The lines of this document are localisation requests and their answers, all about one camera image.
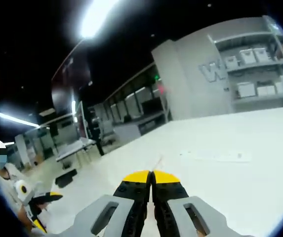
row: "gray wall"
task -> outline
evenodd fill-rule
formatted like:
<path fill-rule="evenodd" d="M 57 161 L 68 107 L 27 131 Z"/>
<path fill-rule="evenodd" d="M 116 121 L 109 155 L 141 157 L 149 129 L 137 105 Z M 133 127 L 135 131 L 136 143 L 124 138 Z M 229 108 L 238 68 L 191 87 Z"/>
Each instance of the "gray wall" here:
<path fill-rule="evenodd" d="M 225 92 L 227 80 L 209 83 L 199 65 L 219 58 L 210 42 L 224 37 L 265 31 L 263 18 L 242 18 L 218 23 L 178 41 L 168 40 L 152 51 L 163 84 L 173 119 L 188 119 L 227 114 L 233 111 L 230 92 Z"/>

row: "shelf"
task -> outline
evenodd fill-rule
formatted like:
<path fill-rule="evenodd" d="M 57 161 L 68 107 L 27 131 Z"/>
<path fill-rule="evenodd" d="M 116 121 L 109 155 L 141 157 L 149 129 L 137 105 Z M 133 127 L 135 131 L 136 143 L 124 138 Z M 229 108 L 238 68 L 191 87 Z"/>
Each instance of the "shelf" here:
<path fill-rule="evenodd" d="M 271 32 L 252 32 L 215 40 L 214 43 L 219 51 L 224 51 L 230 48 L 255 43 L 267 43 L 270 38 L 273 38 Z"/>
<path fill-rule="evenodd" d="M 277 100 L 277 99 L 283 99 L 283 94 L 245 97 L 245 98 L 241 98 L 241 99 L 236 99 L 232 103 L 239 105 L 239 104 L 245 104 L 245 103 L 267 101 L 267 100 Z"/>
<path fill-rule="evenodd" d="M 226 69 L 226 71 L 228 73 L 232 73 L 232 72 L 237 72 L 237 71 L 246 70 L 246 69 L 268 67 L 268 66 L 275 66 L 275 65 L 283 65 L 283 61 L 270 61 L 270 62 L 263 62 L 263 63 L 245 64 L 237 68 L 228 68 Z"/>

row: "black ceiling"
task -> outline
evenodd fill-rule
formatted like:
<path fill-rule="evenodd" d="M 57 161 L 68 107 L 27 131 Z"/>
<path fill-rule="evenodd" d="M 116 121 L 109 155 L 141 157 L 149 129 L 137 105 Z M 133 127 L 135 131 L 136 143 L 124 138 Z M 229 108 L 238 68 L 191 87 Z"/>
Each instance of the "black ceiling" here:
<path fill-rule="evenodd" d="M 79 25 L 91 0 L 2 1 L 0 3 L 0 109 L 32 121 L 53 106 L 51 79 L 81 40 Z M 88 40 L 93 85 L 83 96 L 102 101 L 153 59 L 151 50 L 206 26 L 266 12 L 259 2 L 236 0 L 119 1 L 98 36 Z M 30 127 L 0 124 L 0 140 Z"/>

